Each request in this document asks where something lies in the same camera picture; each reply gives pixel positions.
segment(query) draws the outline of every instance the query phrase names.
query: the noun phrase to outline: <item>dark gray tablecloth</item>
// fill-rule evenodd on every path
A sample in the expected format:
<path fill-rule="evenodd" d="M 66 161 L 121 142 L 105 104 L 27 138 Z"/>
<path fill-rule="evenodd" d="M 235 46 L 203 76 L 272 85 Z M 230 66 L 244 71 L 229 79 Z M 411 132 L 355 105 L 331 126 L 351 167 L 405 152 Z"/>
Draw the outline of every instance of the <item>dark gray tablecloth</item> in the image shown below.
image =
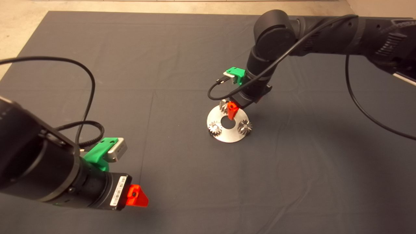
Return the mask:
<path fill-rule="evenodd" d="M 285 59 L 272 92 L 246 109 L 252 134 L 234 144 L 209 136 L 217 102 L 206 91 L 224 70 L 245 67 L 256 19 L 49 12 L 20 56 L 69 57 L 93 71 L 89 119 L 129 146 L 111 171 L 132 175 L 150 205 L 107 212 L 0 194 L 0 232 L 415 233 L 416 143 L 359 112 L 343 56 Z M 414 87 L 363 57 L 352 57 L 351 76 L 372 115 L 416 134 Z M 89 87 L 74 65 L 27 62 L 9 69 L 0 95 L 58 126 L 81 118 Z M 83 138 L 95 134 L 85 127 Z"/>

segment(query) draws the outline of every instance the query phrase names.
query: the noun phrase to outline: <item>barcode label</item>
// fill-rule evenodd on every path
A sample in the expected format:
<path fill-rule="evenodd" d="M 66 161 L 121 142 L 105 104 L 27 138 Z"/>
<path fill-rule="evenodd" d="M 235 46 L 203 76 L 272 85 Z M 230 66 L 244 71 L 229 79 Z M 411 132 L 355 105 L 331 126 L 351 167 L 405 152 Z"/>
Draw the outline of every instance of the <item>barcode label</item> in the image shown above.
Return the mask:
<path fill-rule="evenodd" d="M 110 206 L 117 206 L 119 202 L 121 192 L 123 192 L 124 184 L 126 183 L 127 176 L 120 176 L 119 182 L 117 183 L 116 190 L 114 191 L 113 198 L 111 199 Z"/>

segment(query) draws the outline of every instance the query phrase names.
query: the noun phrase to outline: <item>circular metal plate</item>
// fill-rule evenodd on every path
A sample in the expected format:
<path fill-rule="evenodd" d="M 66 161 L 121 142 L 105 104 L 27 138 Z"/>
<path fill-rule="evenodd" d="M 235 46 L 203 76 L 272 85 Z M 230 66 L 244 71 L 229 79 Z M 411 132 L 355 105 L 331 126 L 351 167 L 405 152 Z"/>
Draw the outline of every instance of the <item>circular metal plate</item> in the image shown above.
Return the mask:
<path fill-rule="evenodd" d="M 215 106 L 208 114 L 207 118 L 207 127 L 212 122 L 219 122 L 221 123 L 221 119 L 224 116 L 228 116 L 226 113 L 223 113 L 218 106 Z M 226 142 L 226 143 L 233 143 L 237 142 L 245 137 L 245 135 L 238 133 L 238 123 L 242 120 L 249 120 L 247 114 L 242 110 L 239 109 L 237 114 L 234 117 L 235 126 L 232 129 L 222 128 L 221 133 L 218 136 L 213 136 L 217 140 Z"/>

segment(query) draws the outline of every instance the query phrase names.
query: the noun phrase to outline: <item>black cable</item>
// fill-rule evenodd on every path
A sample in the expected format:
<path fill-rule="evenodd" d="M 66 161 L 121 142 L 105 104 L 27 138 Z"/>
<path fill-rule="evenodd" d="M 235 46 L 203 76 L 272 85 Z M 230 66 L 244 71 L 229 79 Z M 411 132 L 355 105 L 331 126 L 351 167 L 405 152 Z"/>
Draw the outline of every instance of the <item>black cable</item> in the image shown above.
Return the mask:
<path fill-rule="evenodd" d="M 84 148 L 84 147 L 93 145 L 95 143 L 98 143 L 104 136 L 104 126 L 101 125 L 100 123 L 96 122 L 96 121 L 92 121 L 92 120 L 77 121 L 77 122 L 73 122 L 73 123 L 69 123 L 69 124 L 59 126 L 59 127 L 55 128 L 55 130 L 62 131 L 62 130 L 65 130 L 65 129 L 73 128 L 73 127 L 84 125 L 84 124 L 92 125 L 92 126 L 98 128 L 98 130 L 100 130 L 100 135 L 97 136 L 94 139 L 79 143 L 78 144 L 79 147 Z"/>
<path fill-rule="evenodd" d="M 240 92 L 241 90 L 245 89 L 246 87 L 248 87 L 252 83 L 258 81 L 264 74 L 266 74 L 274 66 L 278 65 L 284 58 L 286 58 L 290 53 L 292 53 L 304 41 L 306 41 L 307 39 L 309 39 L 315 33 L 319 32 L 323 28 L 325 28 L 328 25 L 331 25 L 331 24 L 333 24 L 335 22 L 338 22 L 338 21 L 341 21 L 341 20 L 349 20 L 349 19 L 356 18 L 356 17 L 358 17 L 358 16 L 357 15 L 344 15 L 344 16 L 340 16 L 340 17 L 334 18 L 332 20 L 328 20 L 327 22 L 325 22 L 325 23 L 319 25 L 318 27 L 314 28 L 312 31 L 310 31 L 309 33 L 307 33 L 304 37 L 302 37 L 301 39 L 299 39 L 299 41 L 297 41 L 291 48 L 289 48 L 282 56 L 280 56 L 277 60 L 275 60 L 269 67 L 267 67 L 259 75 L 257 75 L 255 78 L 253 78 L 249 82 L 247 82 L 247 83 L 241 85 L 240 87 L 234 89 L 233 91 L 231 91 L 229 94 L 227 94 L 225 96 L 222 96 L 222 97 L 212 97 L 211 96 L 212 89 L 214 89 L 215 86 L 221 84 L 217 80 L 217 82 L 215 84 L 213 84 L 211 86 L 211 88 L 208 90 L 208 98 L 211 99 L 211 100 L 219 101 L 219 100 L 226 99 L 226 98 L 229 98 L 229 97 L 233 96 L 234 94 L 236 94 L 236 93 Z"/>
<path fill-rule="evenodd" d="M 386 125 L 384 125 L 384 124 L 382 124 L 382 123 L 380 123 L 378 120 L 376 120 L 375 118 L 373 118 L 369 113 L 367 113 L 364 109 L 363 109 L 363 107 L 358 103 L 358 101 L 357 101 L 357 99 L 356 99 L 356 97 L 355 97 L 355 95 L 354 95 L 354 93 L 352 92 L 352 88 L 351 88 L 351 83 L 349 82 L 349 55 L 347 55 L 346 57 L 345 57 L 345 80 L 346 80 L 346 82 L 347 82 L 347 87 L 348 87 L 348 92 L 349 92 L 349 95 L 351 96 L 351 98 L 352 98 L 352 100 L 353 100 L 353 102 L 354 102 L 354 104 L 358 107 L 358 109 L 367 117 L 367 118 L 369 118 L 371 121 L 373 121 L 376 125 L 378 125 L 378 126 L 380 126 L 380 127 L 382 127 L 382 128 L 384 128 L 385 130 L 387 130 L 387 131 L 390 131 L 390 132 L 392 132 L 392 133 L 394 133 L 394 134 L 397 134 L 397 135 L 399 135 L 399 136 L 402 136 L 402 137 L 405 137 L 405 138 L 409 138 L 409 139 L 412 139 L 412 140 L 416 140 L 416 137 L 415 136 L 412 136 L 412 135 L 409 135 L 409 134 L 406 134 L 406 133 L 402 133 L 402 132 L 399 132 L 399 131 L 396 131 L 396 130 L 394 130 L 394 129 L 392 129 L 392 128 L 390 128 L 390 127 L 388 127 L 388 126 L 386 126 Z"/>
<path fill-rule="evenodd" d="M 87 107 L 85 108 L 84 116 L 82 117 L 82 121 L 85 121 L 87 119 L 89 109 L 91 108 L 92 100 L 94 98 L 94 93 L 95 93 L 95 79 L 94 79 L 94 75 L 92 74 L 92 72 L 84 64 L 76 60 L 72 60 L 69 58 L 62 58 L 62 57 L 50 57 L 50 56 L 28 56 L 28 57 L 16 57 L 16 58 L 3 59 L 3 60 L 0 60 L 0 65 L 7 64 L 7 63 L 14 63 L 14 62 L 35 61 L 35 60 L 69 62 L 69 63 L 75 64 L 81 67 L 82 69 L 84 69 L 84 71 L 87 72 L 91 80 L 91 92 L 89 94 L 89 99 L 87 102 Z M 79 126 L 77 130 L 77 134 L 75 135 L 75 144 L 78 144 L 78 145 L 79 145 L 79 137 L 81 136 L 82 126 L 83 126 L 82 124 Z"/>

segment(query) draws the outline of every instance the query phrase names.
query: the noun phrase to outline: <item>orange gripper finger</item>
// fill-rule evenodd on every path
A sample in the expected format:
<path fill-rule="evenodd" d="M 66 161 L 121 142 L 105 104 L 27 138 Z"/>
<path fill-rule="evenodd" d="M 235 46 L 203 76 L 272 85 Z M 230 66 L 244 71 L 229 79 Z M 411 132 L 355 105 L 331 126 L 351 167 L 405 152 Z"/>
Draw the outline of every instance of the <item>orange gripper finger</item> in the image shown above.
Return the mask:
<path fill-rule="evenodd" d="M 238 106 L 235 104 L 235 103 L 233 103 L 233 102 L 228 102 L 227 103 L 227 108 L 228 108 L 228 118 L 230 119 L 230 120 L 233 120 L 234 119 L 234 117 L 235 117 L 235 115 L 237 114 L 237 111 L 238 111 Z"/>

